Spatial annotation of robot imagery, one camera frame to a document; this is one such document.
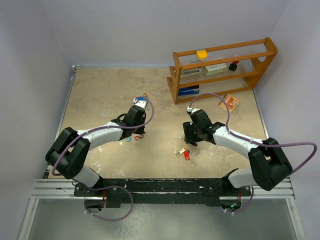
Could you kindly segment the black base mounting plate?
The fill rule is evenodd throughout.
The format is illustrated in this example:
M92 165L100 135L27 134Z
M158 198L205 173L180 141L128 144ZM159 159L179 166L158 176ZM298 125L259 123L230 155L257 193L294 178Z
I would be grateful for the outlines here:
M249 186L233 188L225 178L104 178L123 188L117 191L86 191L76 188L74 194L90 201L90 208L119 208L122 204L178 204L231 206L232 201L248 197Z

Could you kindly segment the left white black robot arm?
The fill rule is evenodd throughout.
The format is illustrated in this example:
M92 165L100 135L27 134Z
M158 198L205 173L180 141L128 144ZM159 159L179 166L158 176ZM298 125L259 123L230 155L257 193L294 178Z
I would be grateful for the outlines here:
M122 141L132 134L144 133L146 108L139 104L130 107L127 113L119 115L105 125L87 130L62 130L45 160L52 166L53 175L71 179L78 190L86 190L91 196L102 191L122 189L116 183L108 183L96 171L85 165L88 153L102 145Z

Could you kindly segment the aluminium rail frame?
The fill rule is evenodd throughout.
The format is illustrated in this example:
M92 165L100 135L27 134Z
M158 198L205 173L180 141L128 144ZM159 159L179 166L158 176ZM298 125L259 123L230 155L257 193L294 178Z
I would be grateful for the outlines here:
M45 155L49 181L75 197L121 204L292 199L292 168L261 122L251 90L235 120L212 94L174 103L164 68L78 68Z

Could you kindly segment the white box on shelf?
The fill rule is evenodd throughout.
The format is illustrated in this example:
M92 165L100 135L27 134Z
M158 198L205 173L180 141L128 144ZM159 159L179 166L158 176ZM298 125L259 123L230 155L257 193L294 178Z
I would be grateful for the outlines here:
M223 73L226 69L227 65L225 63L207 65L204 67L204 71L207 76Z

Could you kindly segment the key with yellow tag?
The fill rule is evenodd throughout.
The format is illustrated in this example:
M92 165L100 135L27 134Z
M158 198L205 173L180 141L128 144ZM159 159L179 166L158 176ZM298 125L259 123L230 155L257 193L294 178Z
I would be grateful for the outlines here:
M183 148L181 148L181 149L177 149L176 146L174 146L174 154L175 154L177 157L180 157L180 156L183 155L186 151L187 151L187 148L186 148L186 147L183 147Z

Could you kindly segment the red black bottle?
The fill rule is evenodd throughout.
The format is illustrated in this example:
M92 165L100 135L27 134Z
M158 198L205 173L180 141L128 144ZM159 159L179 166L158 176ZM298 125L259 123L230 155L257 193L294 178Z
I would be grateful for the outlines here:
M238 63L239 61L233 61L230 63L228 69L232 72L236 71L237 70L237 67L238 67Z

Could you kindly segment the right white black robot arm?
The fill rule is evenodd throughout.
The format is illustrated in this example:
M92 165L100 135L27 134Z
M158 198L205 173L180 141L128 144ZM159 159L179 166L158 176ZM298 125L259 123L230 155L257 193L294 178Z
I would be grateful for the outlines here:
M187 108L190 121L182 124L186 144L197 146L198 142L209 142L228 148L249 160L250 167L234 169L224 176L222 190L228 196L235 195L240 188L259 186L271 191L282 180L293 173L293 167L280 147L271 147L278 142L249 138L234 132L221 122L212 123L207 113L199 108Z

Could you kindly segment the yellow cap container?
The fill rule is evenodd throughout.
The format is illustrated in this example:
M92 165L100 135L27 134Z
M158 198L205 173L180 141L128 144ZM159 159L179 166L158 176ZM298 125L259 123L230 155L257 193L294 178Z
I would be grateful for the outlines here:
M208 53L206 50L198 50L196 51L196 56L199 60L205 60L208 57Z

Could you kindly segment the wooden shelf rack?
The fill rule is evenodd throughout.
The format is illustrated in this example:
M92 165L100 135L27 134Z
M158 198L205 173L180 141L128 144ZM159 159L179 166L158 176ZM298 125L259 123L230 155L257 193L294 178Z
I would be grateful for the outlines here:
M253 90L277 54L278 48L269 37L174 52L167 78L172 100L175 104L191 101L194 94L183 90L192 87L217 95Z

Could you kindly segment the blue handled tool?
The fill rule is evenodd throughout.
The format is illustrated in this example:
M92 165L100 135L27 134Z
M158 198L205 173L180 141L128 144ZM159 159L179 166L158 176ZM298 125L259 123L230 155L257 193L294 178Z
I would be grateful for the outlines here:
M197 95L200 92L199 88L199 85L180 88L178 90L178 96Z

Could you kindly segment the key with red tag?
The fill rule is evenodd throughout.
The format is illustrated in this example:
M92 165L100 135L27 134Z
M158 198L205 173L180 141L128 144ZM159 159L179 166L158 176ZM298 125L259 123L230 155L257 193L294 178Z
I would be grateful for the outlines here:
M191 159L190 151L188 149L183 153L183 155L186 161L189 161Z

